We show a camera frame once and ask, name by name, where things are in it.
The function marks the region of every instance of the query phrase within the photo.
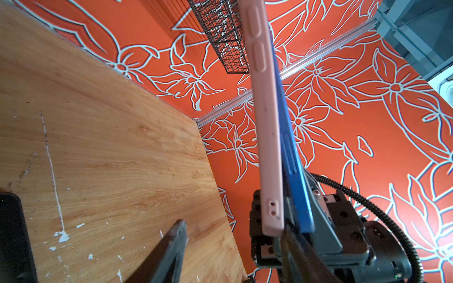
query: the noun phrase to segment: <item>floral wall pattern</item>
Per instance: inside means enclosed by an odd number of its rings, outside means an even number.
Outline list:
[[[227,75],[187,0],[10,0],[192,118],[250,88]],[[379,0],[268,0],[284,68],[372,17]]]
[[[425,281],[453,281],[453,109],[375,31],[283,81],[303,165],[360,192],[412,239]],[[200,129],[246,271],[259,189],[253,102]],[[325,193],[332,193],[323,187]],[[370,220],[375,216],[352,202]]]

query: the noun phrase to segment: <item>black wire rack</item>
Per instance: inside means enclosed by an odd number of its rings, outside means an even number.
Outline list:
[[[236,0],[188,0],[228,74],[248,74],[243,30]]]

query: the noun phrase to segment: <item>white paint stain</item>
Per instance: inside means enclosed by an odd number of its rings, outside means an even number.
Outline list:
[[[69,234],[67,234],[64,230],[61,232],[55,232],[53,236],[57,237],[58,235],[61,235],[60,240],[58,240],[58,243],[63,243],[69,240]]]
[[[67,266],[66,264],[63,264],[63,266],[64,266],[64,267],[66,267],[67,273],[69,274],[69,275],[68,275],[68,276],[66,276],[66,277],[68,277],[68,278],[69,278],[69,282],[72,282],[72,280],[71,280],[71,274],[70,274],[70,273],[71,273],[71,271],[69,271],[69,266]]]
[[[22,178],[24,178],[24,177],[30,172],[31,164],[32,164],[32,162],[33,162],[33,159],[34,159],[35,157],[37,157],[37,156],[38,156],[38,154],[37,154],[36,152],[33,152],[33,156],[30,157],[30,159],[29,159],[29,164],[28,164],[27,168],[25,169],[25,171],[24,171],[24,173],[23,173],[23,175],[22,175]]]
[[[123,278],[121,276],[121,269],[118,270],[118,273],[116,275],[118,275],[118,277],[120,277],[120,283],[123,283]]]
[[[44,128],[44,137],[46,138],[46,146],[44,147],[47,151],[47,157],[49,158],[49,163],[50,163],[50,171],[52,172],[52,182],[53,182],[53,190],[55,192],[55,200],[57,201],[57,207],[58,207],[58,212],[60,214],[60,220],[61,220],[61,226],[63,228],[62,231],[60,232],[55,232],[54,236],[61,235],[60,240],[58,241],[59,243],[66,242],[69,240],[69,234],[66,233],[64,230],[64,222],[63,222],[63,214],[61,212],[61,205],[60,201],[58,200],[58,193],[57,193],[57,182],[55,181],[55,173],[53,172],[53,163],[52,163],[52,158],[50,157],[50,151],[49,151],[49,140],[47,138],[47,130],[46,130],[46,124],[44,123],[44,116],[43,113],[40,112],[41,114],[41,122],[43,123],[43,128]]]

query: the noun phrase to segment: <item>wooden table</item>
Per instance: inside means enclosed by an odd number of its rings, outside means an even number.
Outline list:
[[[125,282],[177,219],[181,282],[245,279],[193,120],[4,3],[0,38],[0,189],[40,282]]]

